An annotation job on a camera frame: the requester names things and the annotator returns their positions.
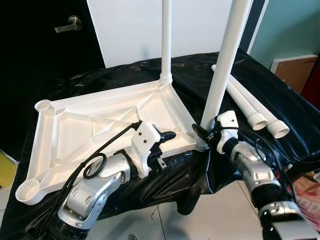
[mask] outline black plastic sheet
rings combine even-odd
[[[196,123],[200,123],[206,104],[218,53],[203,53],[172,59],[173,87]],[[54,101],[114,88],[135,85],[159,78],[161,60],[150,59],[128,65],[86,72],[71,79],[55,79],[47,84],[47,99]],[[276,151],[280,161],[288,163],[308,162],[319,159],[320,112],[294,92],[273,73],[238,50],[232,75],[239,80],[273,114],[284,121],[290,132],[283,138],[274,139],[262,129],[258,134],[269,140],[284,156]],[[234,110],[240,128],[250,129],[245,116],[235,102],[225,93],[220,113]],[[21,161],[12,186],[10,198],[0,229],[0,239],[19,239],[24,232],[41,220],[58,196],[58,191],[48,194],[36,205],[25,205],[15,198],[18,186],[26,179],[32,145],[37,125],[37,114],[26,138]],[[245,137],[254,143],[255,137]],[[267,158],[273,157],[265,149]],[[188,151],[165,158],[169,170],[150,172],[140,179],[132,178],[107,200],[99,219],[120,213],[150,207],[164,202],[176,202],[179,213],[189,214],[202,194],[218,190],[240,179],[240,174],[224,155],[215,149],[200,153]]]

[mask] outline black door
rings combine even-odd
[[[104,68],[85,0],[8,1],[2,8],[0,149],[16,160],[33,118],[34,105],[56,79]],[[81,30],[57,33],[77,16]]]

